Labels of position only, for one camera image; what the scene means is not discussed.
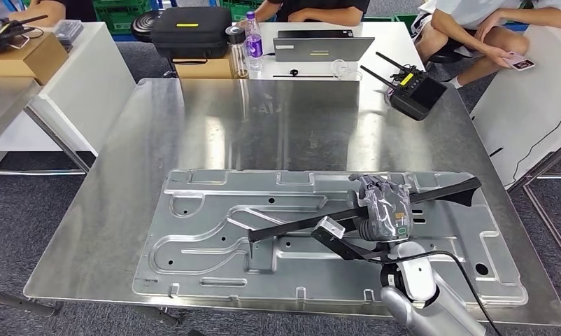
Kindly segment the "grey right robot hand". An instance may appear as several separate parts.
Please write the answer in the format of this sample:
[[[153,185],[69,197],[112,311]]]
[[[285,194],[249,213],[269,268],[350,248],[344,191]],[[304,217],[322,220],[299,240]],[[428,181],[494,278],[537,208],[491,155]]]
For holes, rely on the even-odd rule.
[[[380,243],[409,239],[413,221],[405,185],[373,174],[351,174],[348,179],[360,182],[358,199],[367,208],[368,219],[357,222],[362,239]]]

